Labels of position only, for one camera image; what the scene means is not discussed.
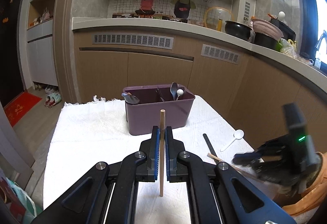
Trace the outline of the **orange sleeved forearm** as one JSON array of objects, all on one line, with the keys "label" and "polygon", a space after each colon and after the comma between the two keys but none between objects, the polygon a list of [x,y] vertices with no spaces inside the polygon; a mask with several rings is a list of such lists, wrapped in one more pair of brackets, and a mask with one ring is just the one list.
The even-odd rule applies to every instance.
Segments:
[{"label": "orange sleeved forearm", "polygon": [[308,223],[326,198],[326,153],[317,154],[321,165],[317,174],[310,178],[305,191],[293,197],[277,194],[273,199],[296,223]]}]

